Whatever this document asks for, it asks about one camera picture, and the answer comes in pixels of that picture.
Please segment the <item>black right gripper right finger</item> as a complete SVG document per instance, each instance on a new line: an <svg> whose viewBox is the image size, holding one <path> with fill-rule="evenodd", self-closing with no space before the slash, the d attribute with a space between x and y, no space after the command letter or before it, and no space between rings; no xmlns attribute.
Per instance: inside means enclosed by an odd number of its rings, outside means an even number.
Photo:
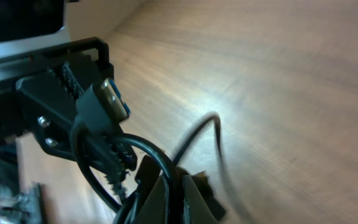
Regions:
<svg viewBox="0 0 358 224"><path fill-rule="evenodd" d="M226 216L226 209L218 202L204 172L184 175L183 223L219 224Z"/></svg>

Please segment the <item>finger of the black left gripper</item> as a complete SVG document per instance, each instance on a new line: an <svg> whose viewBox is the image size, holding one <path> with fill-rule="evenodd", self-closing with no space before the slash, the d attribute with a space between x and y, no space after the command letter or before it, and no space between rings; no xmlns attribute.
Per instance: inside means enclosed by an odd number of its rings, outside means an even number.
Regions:
<svg viewBox="0 0 358 224"><path fill-rule="evenodd" d="M136 168L137 156L130 146L113 143L111 136L92 132L84 121L76 119L68 129L47 118L38 118L35 137L49 155L80 164L86 179L91 168L105 174L115 193L125 192L122 182L127 170Z"/></svg>

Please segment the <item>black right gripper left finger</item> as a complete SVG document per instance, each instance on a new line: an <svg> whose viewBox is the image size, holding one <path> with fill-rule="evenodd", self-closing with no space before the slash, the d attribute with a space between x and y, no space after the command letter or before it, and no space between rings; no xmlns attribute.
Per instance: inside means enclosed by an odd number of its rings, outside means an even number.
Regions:
<svg viewBox="0 0 358 224"><path fill-rule="evenodd" d="M169 187L161 168L150 157L144 156L135 176L138 183L132 210L132 223L166 223L166 197Z"/></svg>

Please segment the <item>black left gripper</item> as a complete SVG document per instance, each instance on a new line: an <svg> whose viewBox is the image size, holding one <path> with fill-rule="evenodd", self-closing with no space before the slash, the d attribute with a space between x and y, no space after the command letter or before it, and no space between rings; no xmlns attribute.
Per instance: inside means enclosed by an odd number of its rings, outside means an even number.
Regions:
<svg viewBox="0 0 358 224"><path fill-rule="evenodd" d="M109 46L97 37L0 59L0 153L29 131L46 153L71 155L75 101L113 75Z"/></svg>

